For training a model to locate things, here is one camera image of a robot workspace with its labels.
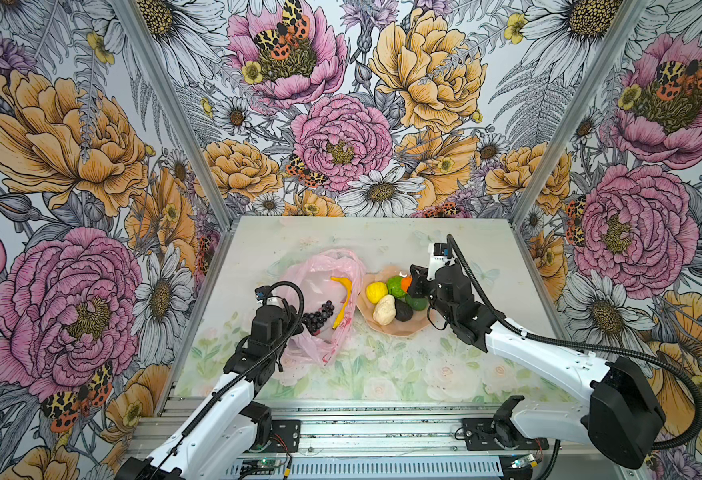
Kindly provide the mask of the yellow fake lemon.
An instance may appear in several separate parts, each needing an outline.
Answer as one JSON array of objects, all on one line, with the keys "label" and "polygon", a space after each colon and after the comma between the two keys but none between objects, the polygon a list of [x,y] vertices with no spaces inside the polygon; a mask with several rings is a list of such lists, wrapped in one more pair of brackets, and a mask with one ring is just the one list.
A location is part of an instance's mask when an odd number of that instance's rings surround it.
[{"label": "yellow fake lemon", "polygon": [[377,305],[388,295],[388,286],[385,282],[372,282],[366,287],[365,294],[371,304]]}]

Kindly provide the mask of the bright green fake lime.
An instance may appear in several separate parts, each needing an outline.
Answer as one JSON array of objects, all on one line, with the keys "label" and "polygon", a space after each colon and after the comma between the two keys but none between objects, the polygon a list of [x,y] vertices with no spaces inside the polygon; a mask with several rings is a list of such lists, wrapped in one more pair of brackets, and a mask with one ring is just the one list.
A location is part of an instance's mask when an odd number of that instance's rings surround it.
[{"label": "bright green fake lime", "polygon": [[388,294],[389,295],[392,295],[395,298],[402,299],[408,294],[408,293],[405,293],[401,288],[401,280],[403,277],[406,277],[406,276],[395,275],[386,281],[386,284],[388,286]]}]

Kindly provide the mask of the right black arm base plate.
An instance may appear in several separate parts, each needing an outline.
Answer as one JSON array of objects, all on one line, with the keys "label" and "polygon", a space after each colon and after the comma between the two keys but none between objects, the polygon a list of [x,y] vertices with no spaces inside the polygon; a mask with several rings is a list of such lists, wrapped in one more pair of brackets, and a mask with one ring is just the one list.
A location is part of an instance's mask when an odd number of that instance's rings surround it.
[{"label": "right black arm base plate", "polygon": [[489,417],[464,418],[456,437],[465,442],[468,451],[546,451],[545,438],[524,437],[510,421]]}]

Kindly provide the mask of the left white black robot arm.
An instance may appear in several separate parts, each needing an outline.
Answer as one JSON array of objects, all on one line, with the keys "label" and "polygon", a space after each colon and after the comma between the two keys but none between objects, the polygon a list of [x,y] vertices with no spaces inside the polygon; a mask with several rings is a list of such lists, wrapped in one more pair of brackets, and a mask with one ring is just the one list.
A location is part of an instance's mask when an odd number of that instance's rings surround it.
[{"label": "left white black robot arm", "polygon": [[271,409],[255,401],[281,366],[301,314],[286,301],[266,302],[236,347],[213,392],[146,458],[128,458],[117,479],[215,479],[247,450],[269,442]]}]

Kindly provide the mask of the orange fake tangerine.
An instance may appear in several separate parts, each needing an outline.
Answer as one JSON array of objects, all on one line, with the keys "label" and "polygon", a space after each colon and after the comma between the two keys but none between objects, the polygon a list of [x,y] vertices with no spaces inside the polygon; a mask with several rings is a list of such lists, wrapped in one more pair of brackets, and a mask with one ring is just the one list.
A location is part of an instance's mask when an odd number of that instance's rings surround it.
[{"label": "orange fake tangerine", "polygon": [[411,276],[403,277],[401,280],[401,288],[405,293],[409,292],[409,288],[412,285],[413,279]]}]

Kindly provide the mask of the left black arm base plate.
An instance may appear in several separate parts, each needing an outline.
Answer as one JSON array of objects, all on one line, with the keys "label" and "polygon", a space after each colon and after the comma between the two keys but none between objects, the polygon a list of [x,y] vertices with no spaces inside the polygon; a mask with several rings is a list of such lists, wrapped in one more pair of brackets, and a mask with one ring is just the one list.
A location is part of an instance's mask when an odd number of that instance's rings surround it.
[{"label": "left black arm base plate", "polygon": [[301,441],[302,422],[296,419],[274,419],[265,447],[266,453],[297,453]]}]

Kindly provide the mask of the dark green fake avocado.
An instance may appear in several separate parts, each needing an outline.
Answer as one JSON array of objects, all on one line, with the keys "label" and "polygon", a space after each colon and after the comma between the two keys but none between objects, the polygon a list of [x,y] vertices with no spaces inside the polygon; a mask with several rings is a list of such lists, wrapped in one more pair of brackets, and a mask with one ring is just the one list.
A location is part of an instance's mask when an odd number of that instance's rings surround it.
[{"label": "dark green fake avocado", "polygon": [[425,311],[430,304],[428,298],[413,298],[410,295],[406,295],[404,300],[414,311]]}]

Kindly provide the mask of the pink plastic bag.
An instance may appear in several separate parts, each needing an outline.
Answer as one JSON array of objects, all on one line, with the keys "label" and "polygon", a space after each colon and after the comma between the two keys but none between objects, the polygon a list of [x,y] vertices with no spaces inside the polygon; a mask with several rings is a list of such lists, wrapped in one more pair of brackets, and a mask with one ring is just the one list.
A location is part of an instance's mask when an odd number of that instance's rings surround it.
[{"label": "pink plastic bag", "polygon": [[[306,328],[293,336],[285,355],[297,362],[329,366],[340,353],[348,337],[355,315],[358,296],[366,267],[360,258],[348,249],[331,249],[310,257],[289,267],[280,277],[292,282],[303,292],[304,314],[317,310],[321,304],[331,300],[335,305],[334,316],[312,336]],[[342,325],[334,330],[333,323],[345,298],[345,289],[332,280],[332,277],[345,277],[353,282],[353,293]]]}]

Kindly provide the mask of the dark purple fake fruit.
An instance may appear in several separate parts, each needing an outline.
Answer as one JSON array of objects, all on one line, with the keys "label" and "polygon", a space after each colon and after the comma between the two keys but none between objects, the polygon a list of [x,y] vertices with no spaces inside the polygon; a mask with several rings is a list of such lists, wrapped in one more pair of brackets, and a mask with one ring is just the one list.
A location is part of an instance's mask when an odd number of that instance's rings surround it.
[{"label": "dark purple fake fruit", "polygon": [[414,316],[413,308],[405,301],[399,298],[395,299],[395,319],[399,322],[408,322]]}]

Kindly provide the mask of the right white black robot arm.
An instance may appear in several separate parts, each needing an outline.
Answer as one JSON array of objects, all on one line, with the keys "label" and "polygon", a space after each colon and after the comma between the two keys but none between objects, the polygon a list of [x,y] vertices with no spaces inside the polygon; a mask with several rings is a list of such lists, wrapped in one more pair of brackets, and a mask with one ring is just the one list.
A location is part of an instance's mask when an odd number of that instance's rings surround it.
[{"label": "right white black robot arm", "polygon": [[592,445],[614,463],[642,466],[655,450],[666,416],[641,368],[625,356],[606,361],[586,347],[533,340],[510,320],[498,320],[477,301],[470,279],[457,264],[435,272],[410,268],[407,292],[426,298],[459,340],[510,360],[566,391],[576,404],[535,402],[510,396],[496,411],[489,431],[504,446],[523,438]]}]

